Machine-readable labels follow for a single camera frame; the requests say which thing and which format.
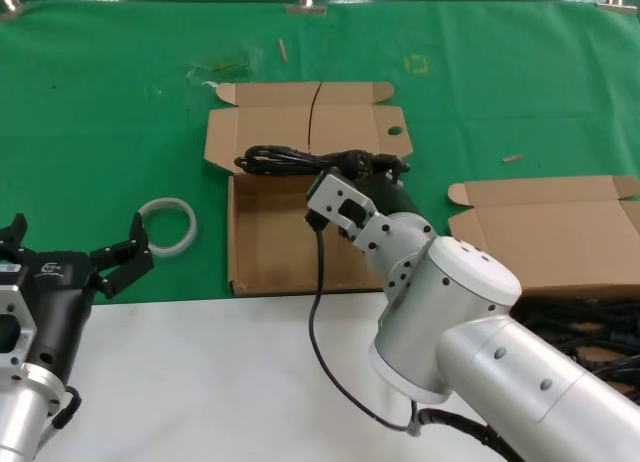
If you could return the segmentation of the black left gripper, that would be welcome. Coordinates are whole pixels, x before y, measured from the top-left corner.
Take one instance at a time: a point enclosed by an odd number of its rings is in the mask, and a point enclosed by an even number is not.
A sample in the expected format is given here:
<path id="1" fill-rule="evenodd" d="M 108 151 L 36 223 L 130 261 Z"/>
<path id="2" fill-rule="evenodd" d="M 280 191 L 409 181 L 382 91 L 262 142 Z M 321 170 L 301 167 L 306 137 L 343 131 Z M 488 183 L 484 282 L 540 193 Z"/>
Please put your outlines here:
<path id="1" fill-rule="evenodd" d="M 1 229 L 0 259 L 27 268 L 27 304 L 36 334 L 26 361 L 66 383 L 97 290 L 113 299 L 154 268 L 153 254 L 139 212 L 134 213 L 127 240 L 90 255 L 24 250 L 27 229 L 23 213 Z"/>

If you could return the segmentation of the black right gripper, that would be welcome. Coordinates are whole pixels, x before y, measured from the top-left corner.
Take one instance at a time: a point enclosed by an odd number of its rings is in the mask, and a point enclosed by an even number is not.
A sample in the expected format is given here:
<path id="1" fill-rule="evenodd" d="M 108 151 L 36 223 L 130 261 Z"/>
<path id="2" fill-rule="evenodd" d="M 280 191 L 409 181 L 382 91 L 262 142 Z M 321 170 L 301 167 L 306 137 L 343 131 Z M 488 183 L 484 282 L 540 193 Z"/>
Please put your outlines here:
<path id="1" fill-rule="evenodd" d="M 368 179 L 359 185 L 359 191 L 372 200 L 378 212 L 390 216 L 395 213 L 420 215 L 413 200 L 399 180 L 403 173 L 410 171 L 410 165 L 391 154 L 382 154 L 382 165 L 390 179 Z"/>

